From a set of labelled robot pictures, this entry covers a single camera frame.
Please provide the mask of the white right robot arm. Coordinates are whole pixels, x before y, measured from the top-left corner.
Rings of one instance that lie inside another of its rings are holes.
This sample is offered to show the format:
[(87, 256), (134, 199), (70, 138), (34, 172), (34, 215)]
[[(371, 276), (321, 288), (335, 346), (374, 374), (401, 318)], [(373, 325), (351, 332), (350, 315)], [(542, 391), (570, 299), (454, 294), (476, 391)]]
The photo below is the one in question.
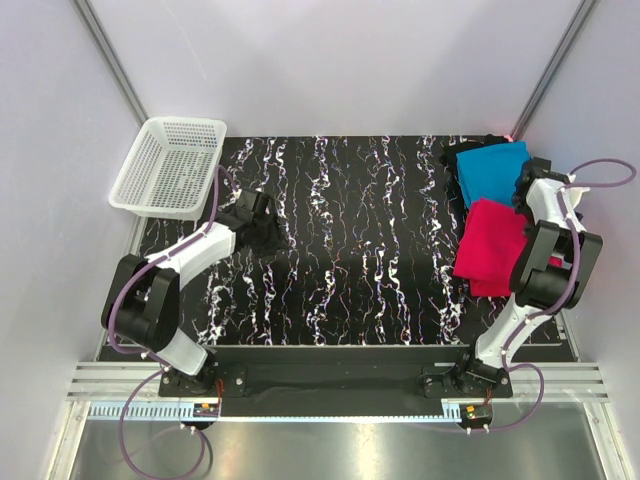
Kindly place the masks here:
[(527, 243), (510, 277), (511, 296), (493, 325), (475, 342), (474, 359), (505, 368), (543, 323), (581, 299), (603, 247), (575, 212), (584, 189), (572, 177), (533, 158), (523, 164), (513, 203), (529, 221)]

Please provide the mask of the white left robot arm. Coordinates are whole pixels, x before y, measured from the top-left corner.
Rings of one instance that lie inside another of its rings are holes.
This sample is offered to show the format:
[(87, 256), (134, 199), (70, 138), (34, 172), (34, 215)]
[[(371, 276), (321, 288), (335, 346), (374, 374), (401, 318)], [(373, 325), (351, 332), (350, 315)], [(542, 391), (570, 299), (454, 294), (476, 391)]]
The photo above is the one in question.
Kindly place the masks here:
[(181, 291), (244, 249), (254, 257), (276, 253), (284, 247), (284, 236), (275, 199), (265, 192), (242, 190), (233, 204), (212, 213), (212, 219), (175, 245), (119, 261), (101, 317), (117, 352), (146, 352), (191, 377), (214, 363), (214, 355), (179, 326)]

